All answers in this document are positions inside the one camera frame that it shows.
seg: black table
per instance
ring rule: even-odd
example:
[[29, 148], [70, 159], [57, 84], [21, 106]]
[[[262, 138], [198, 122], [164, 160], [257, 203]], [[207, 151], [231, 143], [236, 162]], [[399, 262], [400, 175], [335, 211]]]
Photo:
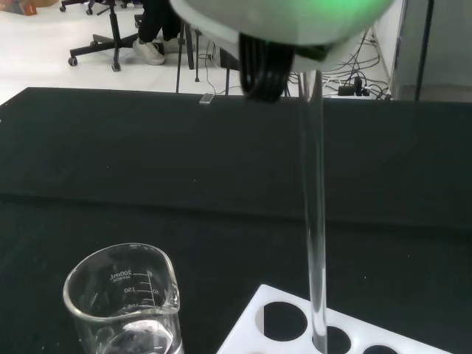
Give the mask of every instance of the black table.
[[[187, 354], [216, 353], [261, 283], [308, 297], [295, 102], [199, 100], [29, 88], [0, 107], [2, 352], [81, 353], [63, 281], [114, 243], [170, 255]], [[328, 306], [469, 353], [472, 107], [325, 116]]]

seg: wall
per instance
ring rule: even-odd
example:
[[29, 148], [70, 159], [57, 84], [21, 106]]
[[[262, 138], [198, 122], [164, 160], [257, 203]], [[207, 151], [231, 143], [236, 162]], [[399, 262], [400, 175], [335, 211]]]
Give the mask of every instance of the wall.
[[[428, 0], [408, 0], [401, 39], [397, 86], [416, 83]], [[436, 0], [425, 86], [472, 88], [472, 1]]]
[[375, 37], [389, 78], [392, 77], [402, 12], [403, 0], [395, 0], [385, 15], [374, 24]]

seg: glass tube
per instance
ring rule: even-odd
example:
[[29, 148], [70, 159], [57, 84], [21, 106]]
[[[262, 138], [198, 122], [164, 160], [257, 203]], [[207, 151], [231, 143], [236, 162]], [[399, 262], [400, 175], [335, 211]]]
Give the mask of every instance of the glass tube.
[[327, 354], [322, 73], [312, 81], [311, 73], [299, 75], [301, 155], [313, 344]]

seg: shoe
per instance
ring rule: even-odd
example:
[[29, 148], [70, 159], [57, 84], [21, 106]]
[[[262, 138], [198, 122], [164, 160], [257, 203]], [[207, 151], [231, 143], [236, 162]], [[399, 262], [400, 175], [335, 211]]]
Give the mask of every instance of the shoe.
[[152, 43], [141, 44], [139, 39], [136, 39], [133, 49], [148, 65], [162, 65], [165, 62], [165, 56], [159, 53]]
[[[164, 52], [166, 54], [172, 54], [172, 53], [178, 53], [178, 50], [179, 50], [179, 47], [180, 45], [178, 44], [178, 37], [177, 38], [173, 38], [169, 41], [164, 41], [164, 39], [159, 36], [158, 38], [156, 38], [156, 43], [157, 44], [162, 44], [164, 46]], [[192, 35], [192, 50], [195, 50], [195, 39]], [[187, 52], [187, 45], [184, 43], [184, 45], [182, 46], [182, 53], [186, 53]]]

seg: water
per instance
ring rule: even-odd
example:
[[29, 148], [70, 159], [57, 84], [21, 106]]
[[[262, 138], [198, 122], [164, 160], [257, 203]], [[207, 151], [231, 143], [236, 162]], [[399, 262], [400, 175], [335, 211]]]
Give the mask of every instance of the water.
[[184, 354], [184, 351], [180, 336], [175, 338], [169, 322], [144, 319], [125, 324], [117, 336], [98, 348], [97, 354]]

